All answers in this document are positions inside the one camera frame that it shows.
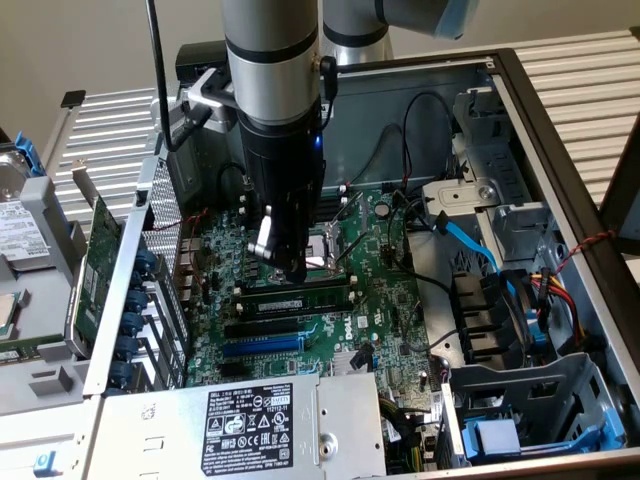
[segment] black wire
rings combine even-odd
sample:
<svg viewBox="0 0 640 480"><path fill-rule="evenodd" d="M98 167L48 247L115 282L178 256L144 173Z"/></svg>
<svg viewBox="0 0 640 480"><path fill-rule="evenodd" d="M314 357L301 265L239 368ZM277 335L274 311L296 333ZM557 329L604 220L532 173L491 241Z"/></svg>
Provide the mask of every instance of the black wire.
<svg viewBox="0 0 640 480"><path fill-rule="evenodd" d="M405 170L405 178L409 178L413 173L413 161L411 160L411 153L409 152L409 144L407 143L407 119L409 118L409 112L411 112L411 107L416 101L421 97L431 97L435 98L447 116L447 127L449 129L449 135L447 139L447 152L446 152L446 163L445 170L449 173L449 158L451 156L451 150L453 149L453 119L451 117L451 113L449 112L449 107L447 102L444 100L442 95L438 92L427 90L425 92L420 92L416 96L414 96L409 102L409 106L404 114L404 120L402 122L402 168ZM407 171L407 159L409 160L409 170Z"/></svg>
<svg viewBox="0 0 640 480"><path fill-rule="evenodd" d="M436 340L433 343L429 343L429 345L421 345L419 347L415 346L415 345L411 345L411 343L409 343L409 326L406 325L404 328L401 328L402 330L402 341L404 342L404 344L407 346L407 348L409 348L409 350L411 350L412 352L415 353L427 353L430 352L432 348L436 348L438 345L440 345L442 342L444 342L447 338L449 338L451 335L454 335L456 333L458 333L458 330L451 330L450 332L445 333L443 336L441 336L438 340Z"/></svg>
<svg viewBox="0 0 640 480"><path fill-rule="evenodd" d="M197 108L193 118L187 117L185 119L183 129L177 138L174 139L172 137L171 123L169 121L169 103L167 101L167 79L164 72L164 57L162 55L162 43L160 42L160 29L158 27L155 0L147 0L147 18L149 20L151 49L153 51L153 62L156 70L156 83L158 84L158 104L160 107L162 135L164 136L167 150L175 152L191 136L196 127L204 125L211 116L211 109L208 107Z"/></svg>
<svg viewBox="0 0 640 480"><path fill-rule="evenodd" d="M224 172L226 172L227 170L231 169L231 168L235 168L236 170L238 170L243 177L245 177L247 175L247 170L240 165L239 163L236 162L227 162L227 163L223 163L222 166L220 167L220 170L218 170L218 175L216 176L216 193L215 195L220 195L222 192L222 175L224 174Z"/></svg>
<svg viewBox="0 0 640 480"><path fill-rule="evenodd" d="M516 336L520 342L520 349L522 350L522 364L520 365L520 368L524 368L527 362L527 350L532 344L531 333L529 332L529 326L525 314L526 310L531 309L529 297L524 289L524 285L512 271L500 272L499 283L500 294L507 306L507 310L509 310L509 315L513 322L513 329L516 332ZM509 284L511 284L515 289L519 305L511 295L511 292L509 292Z"/></svg>
<svg viewBox="0 0 640 480"><path fill-rule="evenodd" d="M407 209L404 211L404 215L402 216L402 226L405 230L405 232L408 231L408 220L409 220L409 213L413 212L416 213L416 207L422 203L422 199L421 198L416 198L415 200L412 200L411 203L409 204L409 206L407 207ZM416 228L416 227L412 227L411 231L415 232L415 231L427 231L427 232L432 232L433 228L431 228L423 219L421 216L418 215L418 220L420 220L422 222L422 225L424 226L423 228Z"/></svg>
<svg viewBox="0 0 640 480"><path fill-rule="evenodd" d="M327 118L324 119L322 126L320 127L320 131L324 131L325 128L329 125L331 121L331 114L333 113L333 100L329 100L329 109L327 110Z"/></svg>
<svg viewBox="0 0 640 480"><path fill-rule="evenodd" d="M380 132L380 136L378 137L378 142L376 143L376 146L373 149L373 153L369 157L369 160L367 160L367 163L364 165L364 167L362 167L360 172L355 177L353 177L353 180L349 182L350 184L356 183L358 179L362 175L364 175L369 168L371 168L371 165L373 165L374 160L378 157L378 154L380 153L380 149L382 148L382 145L384 144L385 139L389 134L393 132L398 132L402 136L402 128L400 128L400 125L398 125L397 123L389 123L382 129L382 132Z"/></svg>
<svg viewBox="0 0 640 480"><path fill-rule="evenodd" d="M400 190L396 190L394 192L394 195L398 195L400 196L400 198L402 199L402 201L404 203L406 203L407 205L407 210L405 211L405 218L407 215L407 212L411 211L413 213L416 214L417 219L420 221L420 223L422 223L422 225L427 229L427 230L433 230L433 228L431 228L431 226L426 222L426 220L424 218L422 218L422 216L420 215L420 212L418 212L416 210L416 206L418 204L422 203L422 200L420 198L416 198L412 201L409 201L409 199L400 191Z"/></svg>
<svg viewBox="0 0 640 480"><path fill-rule="evenodd" d="M406 199L406 197L404 195L402 195L402 198L409 203L409 201ZM447 287L444 283L436 280L435 278L430 278L430 277L425 277L424 275L420 275L419 273L416 272L412 272L411 270L409 270L407 267L405 267L404 265L402 265L398 259L396 258L395 254L393 253L393 246L391 245L391 224L393 223L393 219L395 218L396 214L398 213L398 210L400 209L400 205L398 205L394 210L393 213L389 216L389 221L387 223L387 242L389 245L389 248L391 249L392 253L391 253L391 260L393 261L393 263L396 265L396 267L398 267L402 272L406 273L407 275L412 276L413 278L416 278L418 280L422 280L423 282L427 282L430 283L432 285L435 285L437 287L439 287L443 292L445 292L449 297L451 296L451 289L449 287ZM418 217L420 219L420 221L426 225L428 227L428 224L421 218Z"/></svg>

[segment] blue pcie slot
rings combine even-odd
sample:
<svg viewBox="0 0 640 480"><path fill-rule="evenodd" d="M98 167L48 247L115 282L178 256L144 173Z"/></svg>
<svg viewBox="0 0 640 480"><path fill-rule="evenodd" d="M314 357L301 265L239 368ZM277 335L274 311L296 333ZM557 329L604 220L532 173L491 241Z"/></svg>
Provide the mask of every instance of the blue pcie slot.
<svg viewBox="0 0 640 480"><path fill-rule="evenodd" d="M227 343L222 348L225 357L241 357L243 355L260 355L263 353L304 351L304 338L298 335L252 340L249 342Z"/></svg>

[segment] warning label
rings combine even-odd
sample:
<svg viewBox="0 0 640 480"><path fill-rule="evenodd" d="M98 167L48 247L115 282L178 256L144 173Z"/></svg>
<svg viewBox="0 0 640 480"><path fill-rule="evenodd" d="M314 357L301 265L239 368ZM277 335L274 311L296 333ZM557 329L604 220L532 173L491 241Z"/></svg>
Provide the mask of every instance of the warning label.
<svg viewBox="0 0 640 480"><path fill-rule="evenodd" d="M293 466L293 384L209 393L202 446L208 477Z"/></svg>
<svg viewBox="0 0 640 480"><path fill-rule="evenodd" d="M0 254L9 261L49 255L36 222L20 202L0 203Z"/></svg>

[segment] power supply label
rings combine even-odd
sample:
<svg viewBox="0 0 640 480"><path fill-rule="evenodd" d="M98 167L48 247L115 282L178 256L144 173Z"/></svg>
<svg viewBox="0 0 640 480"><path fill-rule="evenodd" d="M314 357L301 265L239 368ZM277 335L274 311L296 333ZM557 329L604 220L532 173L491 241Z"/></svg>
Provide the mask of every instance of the power supply label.
<svg viewBox="0 0 640 480"><path fill-rule="evenodd" d="M293 466L293 384L209 393L202 446L207 477Z"/></svg>

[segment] motherboard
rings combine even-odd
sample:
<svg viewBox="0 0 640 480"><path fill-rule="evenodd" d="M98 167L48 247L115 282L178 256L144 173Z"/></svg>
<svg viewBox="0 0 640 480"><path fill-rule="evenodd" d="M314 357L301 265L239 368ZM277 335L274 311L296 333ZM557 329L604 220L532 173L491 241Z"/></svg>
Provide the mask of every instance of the motherboard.
<svg viewBox="0 0 640 480"><path fill-rule="evenodd" d="M307 283L313 283L299 291L292 285L287 287L281 272L258 264L245 254L249 233L237 214L225 212L213 217L210 228L201 232L200 251L190 253L193 269L200 271L201 277L213 280L211 298L196 294L190 305L194 345L188 386L310 373L352 373L350 361L359 349L370 345L380 394L392 398L400 407L428 409L428 386L425 388L424 381L420 386L420 377L429 370L427 356L406 348L400 333L401 326L406 325L414 344L426 342L424 324L413 315L419 302L416 281L390 269L381 253L388 245L391 202L390 194L365 191L361 201L354 203L338 222L343 249L360 241L335 270L310 270ZM363 215L366 233L362 231ZM326 227L319 224L312 229L310 244L314 233L320 234L323 228ZM393 221L392 242L398 242L402 228L400 218ZM401 255L401 245L398 248L396 254ZM312 250L310 245L308 255L315 258ZM248 295L248 301L245 296L245 308L239 313L238 285L246 286L245 291L250 293L265 293ZM297 309L303 314L296 315ZM263 318L265 322L298 322L303 346L294 351L252 355L236 355L231 349L233 358L228 358L225 353L230 353L229 345L243 344L242 340L228 338L234 326L245 329L252 320Z"/></svg>

